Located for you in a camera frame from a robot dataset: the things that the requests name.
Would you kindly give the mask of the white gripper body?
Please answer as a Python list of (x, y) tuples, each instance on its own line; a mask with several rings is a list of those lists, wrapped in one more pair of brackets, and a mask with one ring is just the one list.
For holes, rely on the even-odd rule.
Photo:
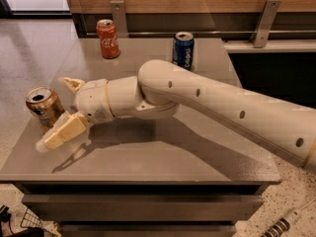
[(89, 81), (75, 95), (75, 107), (92, 124), (110, 122), (114, 119), (109, 107), (107, 84), (106, 79)]

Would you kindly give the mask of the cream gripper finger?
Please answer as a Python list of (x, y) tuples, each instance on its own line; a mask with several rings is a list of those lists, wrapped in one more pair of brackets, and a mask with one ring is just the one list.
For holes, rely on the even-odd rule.
[(89, 122), (80, 112), (70, 114), (63, 113), (53, 127), (47, 131), (36, 144), (36, 150), (46, 152), (56, 149), (65, 142), (77, 137), (87, 130)]
[(85, 85), (83, 80), (70, 77), (60, 77), (58, 82), (73, 95), (75, 95), (80, 88)]

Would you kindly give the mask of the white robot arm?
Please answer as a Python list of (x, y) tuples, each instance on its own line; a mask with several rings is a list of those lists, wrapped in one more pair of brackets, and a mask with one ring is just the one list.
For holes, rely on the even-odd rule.
[(222, 83), (164, 60), (145, 62), (135, 76), (84, 82), (64, 77), (77, 112), (66, 112), (37, 143), (48, 151), (117, 118), (162, 119), (178, 105), (229, 127), (309, 173), (316, 171), (316, 110)]

